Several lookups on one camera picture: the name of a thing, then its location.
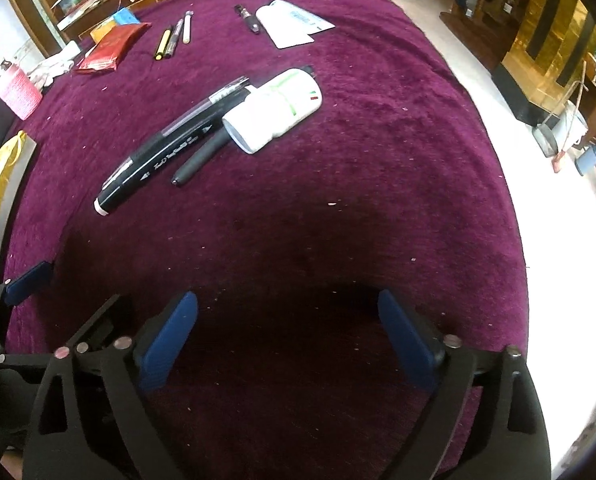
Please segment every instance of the blue gripper pad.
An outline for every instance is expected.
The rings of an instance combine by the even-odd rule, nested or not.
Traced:
[[[7,284],[5,304],[9,306],[21,304],[38,289],[49,284],[53,275],[54,264],[40,262],[22,276]]]
[[[147,321],[134,351],[134,362],[140,370],[138,388],[143,393],[165,385],[197,318],[196,295],[186,292],[169,303],[161,314]]]
[[[415,311],[400,306],[388,290],[378,295],[378,316],[408,381],[435,391],[436,368],[444,359],[444,347],[433,329]]]

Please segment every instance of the pink textured container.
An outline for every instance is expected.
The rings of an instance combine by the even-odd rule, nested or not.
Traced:
[[[0,98],[21,119],[38,108],[43,95],[18,65],[11,65],[0,76]]]

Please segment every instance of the blue bucket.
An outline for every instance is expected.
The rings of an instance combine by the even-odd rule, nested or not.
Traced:
[[[587,148],[585,153],[576,159],[576,169],[581,175],[589,173],[596,167],[596,144]]]

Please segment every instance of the red pouch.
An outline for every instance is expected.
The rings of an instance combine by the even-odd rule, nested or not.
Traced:
[[[127,51],[151,25],[151,23],[131,23],[112,28],[92,53],[80,62],[76,72],[90,74],[115,70]]]

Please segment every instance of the black stripe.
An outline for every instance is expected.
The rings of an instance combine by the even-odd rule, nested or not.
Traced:
[[[532,36],[532,39],[529,42],[529,45],[527,45],[526,49],[527,54],[529,54],[532,59],[536,59],[538,57],[538,54],[542,49],[545,40],[547,39],[549,31],[552,30],[553,19],[556,17],[556,12],[558,12],[559,5],[560,0],[547,0],[544,3],[542,14],[538,20],[538,25],[536,25],[534,35]]]
[[[585,50],[587,49],[587,43],[589,43],[589,38],[594,33],[594,27],[596,26],[596,22],[591,17],[591,14],[588,12],[587,17],[585,18],[585,23],[582,26],[582,30],[580,31],[580,36],[578,37],[578,41],[576,42],[576,46],[574,50],[571,51],[571,56],[565,63],[565,66],[560,72],[558,79],[556,79],[556,83],[560,86],[565,86],[571,76],[574,73],[574,70],[578,66],[580,59],[585,54]]]

